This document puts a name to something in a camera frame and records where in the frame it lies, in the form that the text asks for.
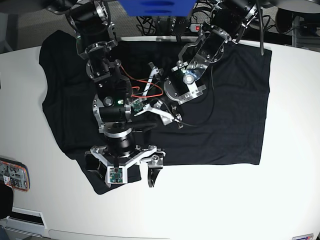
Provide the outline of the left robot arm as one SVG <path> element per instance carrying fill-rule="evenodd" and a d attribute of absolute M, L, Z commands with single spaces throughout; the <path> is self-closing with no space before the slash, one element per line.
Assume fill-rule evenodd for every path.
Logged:
<path fill-rule="evenodd" d="M 136 116 L 150 112 L 156 114 L 164 125 L 177 122 L 183 127 L 177 107 L 192 101 L 206 90 L 201 78 L 224 54 L 224 45 L 238 43 L 251 21 L 261 14 L 255 0 L 216 0 L 209 16 L 200 25 L 199 36 L 187 43 L 179 52 L 173 76 L 163 83 L 164 94 L 148 100 L 145 96 L 135 100 L 132 108 Z"/>

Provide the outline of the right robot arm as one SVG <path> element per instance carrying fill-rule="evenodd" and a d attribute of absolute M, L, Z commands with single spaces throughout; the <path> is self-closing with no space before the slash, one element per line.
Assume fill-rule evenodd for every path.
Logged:
<path fill-rule="evenodd" d="M 47 42 L 40 51 L 47 78 L 42 107 L 58 146 L 90 181 L 107 189 L 139 181 L 141 163 L 147 163 L 148 185 L 153 187 L 166 154 L 155 145 L 141 148 L 134 133 L 149 132 L 158 120 L 132 120 L 140 99 L 121 61 L 110 60 L 118 43 L 107 1 L 56 0 L 48 10 L 64 14 L 77 35 L 77 55 L 68 54 L 66 64 L 62 50 L 45 60 Z"/>

